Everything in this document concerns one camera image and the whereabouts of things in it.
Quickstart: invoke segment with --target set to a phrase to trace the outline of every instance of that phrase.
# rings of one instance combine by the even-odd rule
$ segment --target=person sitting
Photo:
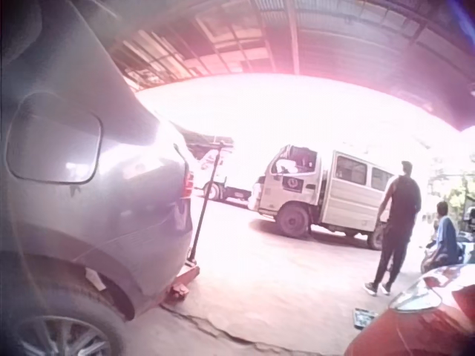
[[[439,216],[439,228],[437,229],[436,250],[425,265],[429,271],[442,266],[450,266],[458,263],[459,246],[456,241],[456,230],[452,220],[448,217],[448,204],[437,204]]]

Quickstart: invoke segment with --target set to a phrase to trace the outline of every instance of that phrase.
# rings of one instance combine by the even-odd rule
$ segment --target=man
[[[427,271],[442,266],[455,265],[459,260],[457,233],[452,220],[448,217],[448,204],[446,202],[437,204],[437,215],[439,228],[437,230],[436,250],[425,263]]]
[[[410,162],[402,162],[403,174],[390,182],[384,199],[379,206],[377,221],[381,219],[381,215],[389,200],[391,200],[389,219],[383,233],[383,246],[378,271],[373,282],[364,284],[364,289],[373,296],[376,296],[378,287],[381,287],[384,294],[390,294],[391,286],[401,271],[404,262],[407,244],[416,222],[416,215],[421,210],[421,191],[416,181],[410,177],[412,170],[413,166]],[[380,285],[391,257],[393,258],[393,265],[391,266],[390,278],[387,283]]]

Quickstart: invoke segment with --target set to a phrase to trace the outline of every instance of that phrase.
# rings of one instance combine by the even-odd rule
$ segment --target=sneaker
[[[373,282],[365,283],[363,285],[363,288],[369,295],[372,295],[375,297],[378,294],[378,287],[375,286]]]
[[[389,295],[391,294],[391,286],[389,286],[387,283],[385,284],[380,284],[379,288],[383,292],[384,295]]]

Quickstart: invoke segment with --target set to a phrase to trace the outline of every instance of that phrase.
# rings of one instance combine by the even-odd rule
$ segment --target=black pants
[[[391,266],[390,277],[387,284],[391,286],[398,277],[402,263],[406,258],[406,250],[410,235],[412,234],[412,227],[397,228],[388,224],[384,229],[383,234],[381,257],[379,259],[378,271],[376,272],[373,282],[375,286],[383,280],[384,273],[387,270],[387,265],[389,264],[391,257],[393,258],[393,264]]]

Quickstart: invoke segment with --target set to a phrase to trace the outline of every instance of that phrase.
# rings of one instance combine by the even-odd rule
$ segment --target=pole
[[[206,206],[208,205],[209,192],[210,192],[211,186],[213,185],[213,182],[214,182],[214,175],[216,173],[217,165],[218,165],[218,163],[220,161],[220,158],[221,158],[221,150],[223,149],[223,147],[224,147],[224,142],[221,141],[220,145],[219,145],[219,148],[217,149],[216,158],[214,159],[213,172],[211,173],[211,178],[209,180],[209,184],[208,184],[208,187],[207,187],[206,192],[205,192],[205,200],[203,202],[203,207],[201,208],[201,215],[200,215],[200,219],[198,220],[198,227],[196,227],[196,234],[194,235],[193,246],[191,247],[191,251],[190,251],[190,254],[188,256],[188,261],[191,262],[191,263],[194,263],[194,264],[196,264],[196,259],[195,259],[196,247],[198,245],[198,239],[200,237],[201,225],[203,224],[203,218],[205,216]]]

